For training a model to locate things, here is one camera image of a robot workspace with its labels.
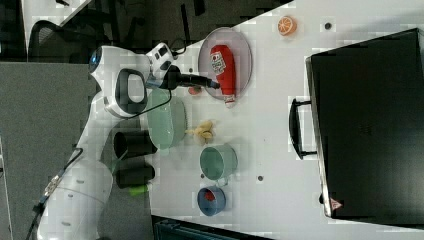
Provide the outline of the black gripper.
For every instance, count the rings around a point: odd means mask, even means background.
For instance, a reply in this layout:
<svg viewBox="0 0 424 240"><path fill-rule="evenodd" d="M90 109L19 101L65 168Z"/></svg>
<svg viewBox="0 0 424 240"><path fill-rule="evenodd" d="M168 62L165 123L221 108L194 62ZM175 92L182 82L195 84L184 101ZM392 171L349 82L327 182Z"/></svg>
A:
<svg viewBox="0 0 424 240"><path fill-rule="evenodd" d="M204 77L204 76L189 75L186 78L185 83L188 86L198 86L198 87L213 88L213 89L220 88L219 83L214 82L212 79ZM175 90L178 86L183 86L183 85L184 85L183 76L181 74L180 69L175 65L171 65L163 78L160 88Z"/></svg>

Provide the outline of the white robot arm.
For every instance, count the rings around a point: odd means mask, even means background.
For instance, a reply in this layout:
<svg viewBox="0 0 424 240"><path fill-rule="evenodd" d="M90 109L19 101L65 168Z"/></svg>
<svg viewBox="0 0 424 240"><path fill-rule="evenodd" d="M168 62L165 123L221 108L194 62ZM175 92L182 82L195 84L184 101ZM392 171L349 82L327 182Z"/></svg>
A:
<svg viewBox="0 0 424 240"><path fill-rule="evenodd" d="M109 199L113 175L101 162L111 130L121 121L152 110L148 89L201 86L218 89L216 81L183 74L173 64L176 54L160 43L146 54L101 46L89 59L89 76L100 91L67 164L53 177L40 199L42 215L37 240L98 240L98 221Z"/></svg>

